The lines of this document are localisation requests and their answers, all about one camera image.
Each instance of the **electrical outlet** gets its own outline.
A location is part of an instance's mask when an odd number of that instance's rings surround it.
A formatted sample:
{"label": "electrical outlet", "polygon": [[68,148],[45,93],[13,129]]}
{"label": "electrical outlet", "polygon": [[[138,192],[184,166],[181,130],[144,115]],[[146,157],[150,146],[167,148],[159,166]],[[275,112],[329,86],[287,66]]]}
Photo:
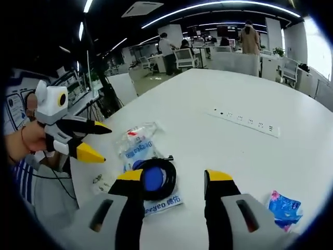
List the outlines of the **electrical outlet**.
{"label": "electrical outlet", "polygon": [[239,124],[239,125],[251,128],[251,129],[255,129],[259,132],[274,136],[276,138],[280,137],[280,128],[279,127],[276,127],[271,124],[268,125],[267,123],[263,122],[261,119],[255,120],[253,118],[248,118],[241,114],[236,114],[231,111],[226,112],[225,110],[221,110],[218,108],[208,111],[208,114],[215,116],[215,117],[225,119],[227,121],[231,121],[233,123],[236,123],[236,124]]}

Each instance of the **bracelet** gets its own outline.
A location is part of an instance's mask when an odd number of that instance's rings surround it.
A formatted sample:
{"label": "bracelet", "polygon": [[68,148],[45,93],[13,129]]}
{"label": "bracelet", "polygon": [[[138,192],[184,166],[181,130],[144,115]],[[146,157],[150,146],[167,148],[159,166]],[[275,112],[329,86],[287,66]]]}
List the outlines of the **bracelet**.
{"label": "bracelet", "polygon": [[27,146],[27,144],[24,142],[23,139],[23,129],[25,128],[25,126],[22,127],[21,129],[21,139],[22,139],[22,144],[25,146],[25,148],[29,151],[30,154],[34,153],[34,151],[31,151],[30,148]]}

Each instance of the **potted plant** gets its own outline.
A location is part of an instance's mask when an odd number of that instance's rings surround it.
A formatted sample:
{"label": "potted plant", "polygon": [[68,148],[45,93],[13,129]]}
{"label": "potted plant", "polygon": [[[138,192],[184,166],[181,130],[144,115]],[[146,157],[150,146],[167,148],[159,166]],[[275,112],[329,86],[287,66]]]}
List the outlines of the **potted plant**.
{"label": "potted plant", "polygon": [[273,54],[274,55],[279,55],[280,57],[283,57],[285,52],[283,51],[282,48],[277,47],[277,48],[273,49]]}

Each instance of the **ceiling light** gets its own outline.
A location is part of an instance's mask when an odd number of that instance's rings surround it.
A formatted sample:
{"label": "ceiling light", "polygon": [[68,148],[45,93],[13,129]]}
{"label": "ceiling light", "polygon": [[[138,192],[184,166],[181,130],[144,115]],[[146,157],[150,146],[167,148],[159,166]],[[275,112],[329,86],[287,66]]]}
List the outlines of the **ceiling light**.
{"label": "ceiling light", "polygon": [[115,47],[113,47],[112,50],[110,50],[110,52],[113,51],[115,48],[117,48],[120,44],[122,44],[126,40],[127,40],[127,38],[124,38],[120,43],[118,43]]}
{"label": "ceiling light", "polygon": [[300,15],[296,14],[295,12],[292,12],[290,10],[287,10],[287,9],[284,9],[284,8],[281,8],[279,6],[276,6],[276,5],[273,5],[273,4],[267,4],[267,3],[260,3],[260,2],[254,2],[254,1],[244,1],[244,0],[226,0],[226,1],[218,1],[218,2],[210,2],[210,3],[203,3],[203,4],[197,4],[197,5],[192,5],[192,6],[189,6],[187,8],[184,8],[184,9],[179,9],[179,10],[176,10],[174,12],[171,12],[169,14],[166,14],[162,17],[159,17],[157,19],[155,19],[154,21],[144,25],[141,27],[141,29],[144,29],[150,25],[152,25],[153,23],[155,22],[158,22],[166,17],[169,17],[169,16],[172,16],[174,14],[177,14],[177,13],[180,13],[180,12],[183,12],[183,11],[186,11],[186,10],[189,10],[189,9],[194,9],[194,8],[198,8],[198,7],[202,7],[202,6],[208,6],[208,5],[215,5],[215,4],[228,4],[228,3],[231,3],[231,4],[252,4],[252,5],[261,5],[261,6],[266,6],[266,7],[269,7],[269,8],[274,8],[274,9],[278,9],[278,10],[281,10],[283,12],[286,12],[288,14],[291,14],[295,17],[301,17]]}
{"label": "ceiling light", "polygon": [[68,49],[64,48],[64,47],[61,47],[59,46],[63,51],[67,52],[67,53],[71,53]]}
{"label": "ceiling light", "polygon": [[82,33],[83,33],[83,22],[80,23],[80,28],[79,28],[79,39],[81,41],[82,38]]}
{"label": "ceiling light", "polygon": [[84,6],[84,10],[83,10],[84,13],[88,13],[92,3],[93,3],[93,0],[87,0],[87,2],[85,3],[85,6]]}
{"label": "ceiling light", "polygon": [[[218,24],[245,24],[245,23],[244,22],[214,22],[214,23],[200,24],[199,26],[218,25]],[[256,24],[256,23],[254,23],[253,25],[266,28],[266,25],[261,25],[261,24]]]}
{"label": "ceiling light", "polygon": [[150,41],[150,40],[152,40],[152,39],[154,39],[154,38],[158,38],[158,37],[159,37],[159,35],[154,36],[153,38],[149,38],[149,39],[147,39],[147,40],[145,40],[145,41],[139,43],[139,45],[141,45],[141,44],[143,44],[143,43],[145,43],[145,42],[148,42],[148,41]]}

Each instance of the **poster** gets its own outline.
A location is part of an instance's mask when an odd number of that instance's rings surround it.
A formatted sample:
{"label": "poster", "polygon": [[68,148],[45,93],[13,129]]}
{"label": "poster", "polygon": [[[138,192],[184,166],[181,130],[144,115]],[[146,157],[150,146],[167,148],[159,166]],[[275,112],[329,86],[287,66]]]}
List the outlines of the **poster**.
{"label": "poster", "polygon": [[8,134],[11,134],[13,132],[15,132],[15,127],[14,127],[14,124],[13,122],[11,121],[10,117],[9,117],[9,112],[7,110],[7,105],[4,105],[3,106],[3,109],[4,109],[4,120],[3,120],[3,123],[4,123],[4,135],[8,135]]}
{"label": "poster", "polygon": [[12,94],[6,97],[6,105],[8,109],[8,114],[15,129],[19,129],[23,126],[26,119],[24,103],[19,94]]}

